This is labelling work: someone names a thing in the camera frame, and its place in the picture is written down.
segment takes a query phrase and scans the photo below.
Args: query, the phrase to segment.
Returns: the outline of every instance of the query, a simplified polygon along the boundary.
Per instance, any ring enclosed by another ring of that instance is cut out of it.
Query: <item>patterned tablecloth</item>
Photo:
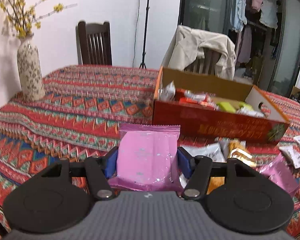
[[[0,108],[0,221],[4,198],[17,186],[56,159],[72,162],[104,155],[119,143],[120,122],[151,124],[154,86],[158,72],[110,66],[68,66],[44,78],[46,96],[25,103],[21,94]],[[292,121],[280,145],[293,144],[300,135],[300,105],[268,94]],[[203,146],[203,138],[180,136],[180,144]],[[278,147],[248,144],[258,164],[269,163]],[[300,184],[300,169],[292,170]],[[84,178],[73,179],[85,187]],[[295,213],[287,228],[300,240],[300,189],[294,196]]]

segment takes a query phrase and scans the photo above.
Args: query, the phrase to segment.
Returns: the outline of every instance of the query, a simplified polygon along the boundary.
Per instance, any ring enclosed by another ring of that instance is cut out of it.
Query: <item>wardrobe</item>
[[[237,0],[180,1],[179,24],[226,34],[236,44],[236,81],[290,95],[300,70],[300,0],[245,0],[243,12]],[[234,23],[240,12],[242,26]]]

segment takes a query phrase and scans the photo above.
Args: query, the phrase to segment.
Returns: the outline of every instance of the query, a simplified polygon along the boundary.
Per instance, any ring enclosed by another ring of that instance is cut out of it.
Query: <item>tripod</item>
[[[146,56],[146,38],[147,38],[147,26],[148,26],[148,15],[149,15],[149,0],[147,2],[147,8],[146,8],[146,23],[145,23],[145,36],[143,39],[143,52],[142,52],[142,62],[140,64],[141,69],[147,69],[146,63],[145,63],[145,56]]]

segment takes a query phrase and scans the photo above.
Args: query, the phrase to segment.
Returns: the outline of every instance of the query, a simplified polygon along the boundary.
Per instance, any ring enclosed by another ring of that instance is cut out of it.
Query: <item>vase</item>
[[[39,62],[38,48],[32,44],[32,36],[20,39],[17,51],[18,72],[24,99],[40,100],[45,96]]]

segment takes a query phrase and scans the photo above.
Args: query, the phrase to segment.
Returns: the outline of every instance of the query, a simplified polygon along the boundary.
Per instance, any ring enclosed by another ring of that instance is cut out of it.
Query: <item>beige jacket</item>
[[[236,55],[234,43],[224,34],[179,25],[162,61],[162,66],[184,70],[196,58],[204,58],[204,48],[221,53],[216,63],[217,77],[232,80]]]

